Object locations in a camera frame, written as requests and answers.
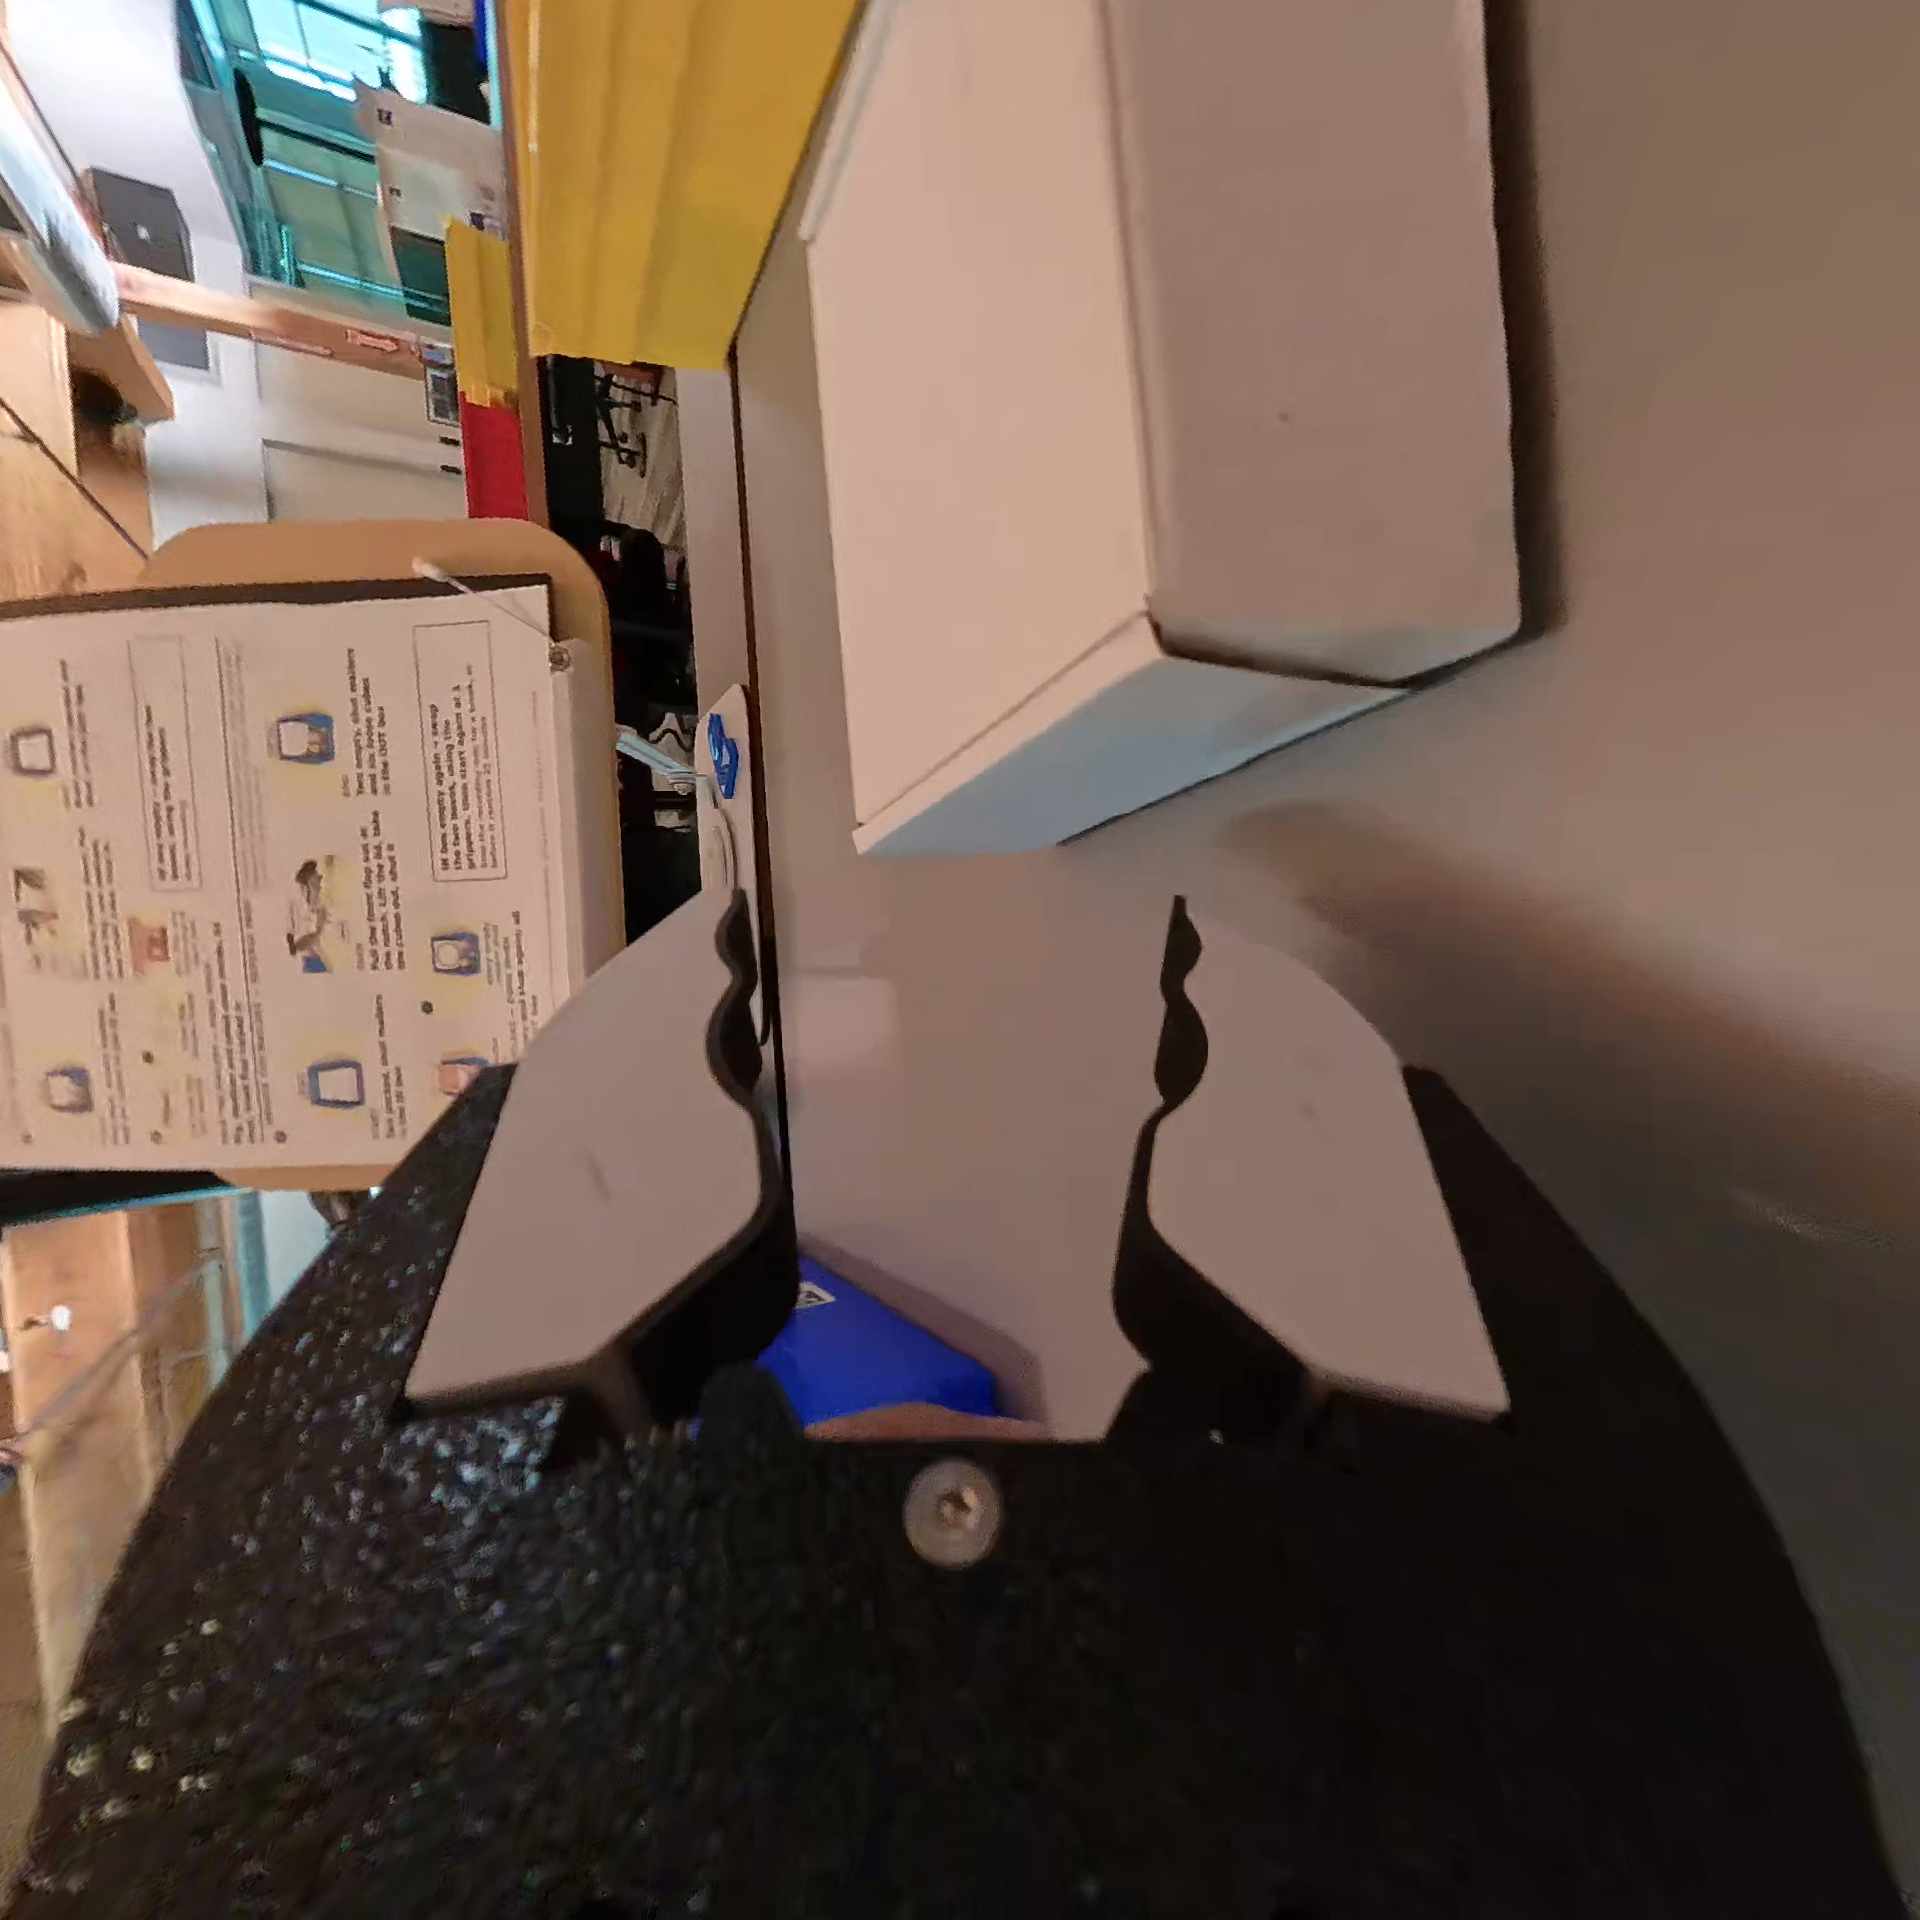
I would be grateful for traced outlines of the blue plastic bin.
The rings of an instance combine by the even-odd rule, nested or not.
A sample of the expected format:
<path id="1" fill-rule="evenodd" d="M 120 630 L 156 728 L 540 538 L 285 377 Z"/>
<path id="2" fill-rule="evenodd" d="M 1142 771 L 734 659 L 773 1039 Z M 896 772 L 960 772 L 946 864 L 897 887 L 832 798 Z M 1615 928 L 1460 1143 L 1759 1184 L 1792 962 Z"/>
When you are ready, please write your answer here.
<path id="1" fill-rule="evenodd" d="M 792 1312 L 760 1352 L 801 1426 L 930 1407 L 999 1417 L 994 1375 L 839 1274 L 799 1257 Z"/>

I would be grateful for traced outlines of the large yellow plastic bin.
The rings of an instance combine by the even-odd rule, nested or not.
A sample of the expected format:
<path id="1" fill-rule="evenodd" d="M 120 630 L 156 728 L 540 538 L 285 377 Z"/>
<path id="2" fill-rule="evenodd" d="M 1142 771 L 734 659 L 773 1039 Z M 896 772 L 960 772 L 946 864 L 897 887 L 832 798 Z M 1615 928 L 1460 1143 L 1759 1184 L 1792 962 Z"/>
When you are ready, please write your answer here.
<path id="1" fill-rule="evenodd" d="M 727 364 L 856 15 L 495 4 L 533 356 Z"/>

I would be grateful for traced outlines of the white cardboard mailer box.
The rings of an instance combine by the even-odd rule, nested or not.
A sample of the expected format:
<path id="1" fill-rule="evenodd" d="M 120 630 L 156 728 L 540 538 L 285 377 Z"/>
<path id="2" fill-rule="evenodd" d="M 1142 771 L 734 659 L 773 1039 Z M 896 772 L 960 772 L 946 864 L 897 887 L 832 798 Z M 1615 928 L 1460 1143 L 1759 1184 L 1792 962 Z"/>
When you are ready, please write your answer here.
<path id="1" fill-rule="evenodd" d="M 1517 636 L 1484 4 L 868 4 L 799 243 L 862 856 L 1053 848 Z"/>

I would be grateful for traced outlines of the small yellow plastic bin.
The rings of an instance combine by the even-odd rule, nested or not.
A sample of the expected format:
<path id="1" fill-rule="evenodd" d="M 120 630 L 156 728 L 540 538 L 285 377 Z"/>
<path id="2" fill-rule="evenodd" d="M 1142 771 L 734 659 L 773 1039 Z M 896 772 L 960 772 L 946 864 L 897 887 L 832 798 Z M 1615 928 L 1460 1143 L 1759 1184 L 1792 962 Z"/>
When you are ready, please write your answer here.
<path id="1" fill-rule="evenodd" d="M 493 231 L 442 222 L 447 327 L 464 403 L 508 410 L 518 396 L 510 244 Z"/>

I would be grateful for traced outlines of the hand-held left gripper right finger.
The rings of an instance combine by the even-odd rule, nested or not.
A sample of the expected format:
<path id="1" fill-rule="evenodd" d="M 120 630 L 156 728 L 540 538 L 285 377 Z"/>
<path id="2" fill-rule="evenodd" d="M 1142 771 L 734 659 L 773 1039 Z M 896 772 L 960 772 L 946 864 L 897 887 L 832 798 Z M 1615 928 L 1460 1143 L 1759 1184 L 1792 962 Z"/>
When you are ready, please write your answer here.
<path id="1" fill-rule="evenodd" d="M 1296 1426 L 1357 1398 L 1492 1424 L 1509 1390 L 1396 1052 L 1183 897 L 1113 1312 L 1116 1426 Z"/>

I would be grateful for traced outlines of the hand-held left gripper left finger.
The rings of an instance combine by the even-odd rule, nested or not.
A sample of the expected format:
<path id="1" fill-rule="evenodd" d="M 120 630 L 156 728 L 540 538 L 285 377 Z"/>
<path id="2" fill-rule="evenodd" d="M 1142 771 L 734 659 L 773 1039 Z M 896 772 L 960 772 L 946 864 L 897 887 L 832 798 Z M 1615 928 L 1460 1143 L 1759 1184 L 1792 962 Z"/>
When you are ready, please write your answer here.
<path id="1" fill-rule="evenodd" d="M 601 967 L 511 1071 L 404 1407 L 580 1401 L 630 1439 L 693 1420 L 799 1298 L 742 890 Z"/>

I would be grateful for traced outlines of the white stand base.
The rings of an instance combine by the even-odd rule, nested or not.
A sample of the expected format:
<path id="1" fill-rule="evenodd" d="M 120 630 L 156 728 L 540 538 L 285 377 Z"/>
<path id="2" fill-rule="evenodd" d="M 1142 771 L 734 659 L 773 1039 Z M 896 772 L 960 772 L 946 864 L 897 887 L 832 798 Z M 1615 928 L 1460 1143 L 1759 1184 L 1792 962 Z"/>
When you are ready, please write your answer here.
<path id="1" fill-rule="evenodd" d="M 718 710 L 742 751 L 736 798 L 719 803 L 708 767 L 703 718 Z M 708 895 L 741 895 L 760 921 L 760 779 L 751 742 L 751 695 L 742 683 L 721 691 L 700 716 L 693 734 L 694 804 L 701 847 L 701 878 Z"/>

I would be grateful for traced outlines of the red plastic bin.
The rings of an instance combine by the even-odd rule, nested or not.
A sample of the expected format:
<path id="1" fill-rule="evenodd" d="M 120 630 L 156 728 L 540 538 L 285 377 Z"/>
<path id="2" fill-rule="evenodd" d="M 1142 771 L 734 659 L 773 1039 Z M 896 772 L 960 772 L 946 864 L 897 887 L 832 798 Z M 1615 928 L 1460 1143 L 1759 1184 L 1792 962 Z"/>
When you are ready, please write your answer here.
<path id="1" fill-rule="evenodd" d="M 466 516 L 528 521 L 533 512 L 516 406 L 472 403 L 462 393 L 458 435 Z"/>

